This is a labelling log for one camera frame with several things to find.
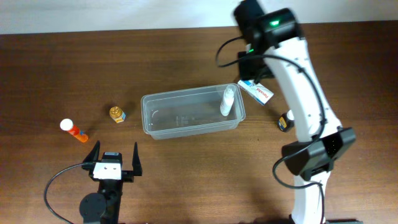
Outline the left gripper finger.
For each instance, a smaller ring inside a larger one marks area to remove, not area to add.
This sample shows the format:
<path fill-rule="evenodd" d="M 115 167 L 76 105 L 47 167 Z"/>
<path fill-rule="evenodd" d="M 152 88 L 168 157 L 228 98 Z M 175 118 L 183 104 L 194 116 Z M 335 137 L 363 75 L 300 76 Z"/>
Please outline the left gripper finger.
<path fill-rule="evenodd" d="M 98 162 L 100 152 L 100 142 L 97 141 L 93 149 L 88 153 L 88 155 L 83 160 L 82 169 L 92 170 L 95 167 L 95 163 Z"/>
<path fill-rule="evenodd" d="M 142 176 L 142 165 L 139 158 L 137 142 L 134 143 L 133 156 L 132 156 L 132 171 L 134 176 Z"/>

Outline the white blue medicine box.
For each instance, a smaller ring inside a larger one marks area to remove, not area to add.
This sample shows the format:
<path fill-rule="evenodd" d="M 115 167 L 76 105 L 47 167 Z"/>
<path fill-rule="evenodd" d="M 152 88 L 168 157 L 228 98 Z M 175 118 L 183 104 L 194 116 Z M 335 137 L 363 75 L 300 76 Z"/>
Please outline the white blue medicine box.
<path fill-rule="evenodd" d="M 238 81 L 238 86 L 262 106 L 274 96 L 273 92 L 260 83 L 255 84 L 254 80 L 240 80 Z"/>

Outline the white spray bottle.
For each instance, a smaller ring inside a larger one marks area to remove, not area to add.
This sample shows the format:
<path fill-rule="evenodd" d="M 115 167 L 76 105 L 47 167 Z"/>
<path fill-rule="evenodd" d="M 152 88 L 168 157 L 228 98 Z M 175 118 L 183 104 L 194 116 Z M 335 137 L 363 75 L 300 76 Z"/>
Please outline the white spray bottle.
<path fill-rule="evenodd" d="M 223 116 L 229 115 L 234 103 L 234 86 L 228 85 L 223 93 L 223 99 L 220 104 L 220 112 Z"/>

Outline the dark bottle white cap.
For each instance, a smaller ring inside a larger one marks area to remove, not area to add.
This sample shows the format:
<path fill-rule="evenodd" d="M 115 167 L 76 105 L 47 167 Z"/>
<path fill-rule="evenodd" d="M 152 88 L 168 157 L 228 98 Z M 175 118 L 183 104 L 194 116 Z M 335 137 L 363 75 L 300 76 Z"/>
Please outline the dark bottle white cap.
<path fill-rule="evenodd" d="M 295 125 L 294 125 L 294 115 L 292 110 L 288 110 L 288 112 L 283 113 L 280 118 L 278 119 L 278 127 L 279 129 L 286 133 L 289 132 Z"/>

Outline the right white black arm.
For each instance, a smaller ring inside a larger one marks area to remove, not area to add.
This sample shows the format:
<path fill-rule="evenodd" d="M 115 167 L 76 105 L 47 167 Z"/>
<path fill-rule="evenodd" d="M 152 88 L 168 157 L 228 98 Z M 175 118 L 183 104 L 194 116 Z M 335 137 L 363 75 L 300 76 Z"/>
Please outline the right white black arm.
<path fill-rule="evenodd" d="M 294 117 L 297 141 L 282 147 L 295 191 L 292 223 L 326 223 L 325 189 L 335 161 L 355 142 L 331 109 L 312 67 L 307 41 L 290 9 L 266 13 L 257 1 L 241 1 L 233 12 L 242 38 L 251 46 L 239 62 L 262 60 L 278 81 Z"/>

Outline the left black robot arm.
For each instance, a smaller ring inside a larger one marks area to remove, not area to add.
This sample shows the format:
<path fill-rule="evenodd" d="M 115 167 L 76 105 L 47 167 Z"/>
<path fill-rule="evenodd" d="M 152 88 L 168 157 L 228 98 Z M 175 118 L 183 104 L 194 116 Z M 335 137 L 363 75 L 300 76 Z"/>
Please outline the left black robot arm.
<path fill-rule="evenodd" d="M 100 155 L 100 142 L 96 142 L 91 152 L 83 160 L 82 169 L 98 183 L 98 191 L 86 195 L 80 202 L 79 212 L 84 223 L 117 223 L 123 184 L 133 183 L 142 175 L 138 146 L 134 145 L 132 170 L 122 170 L 123 156 L 120 152 L 104 152 Z"/>

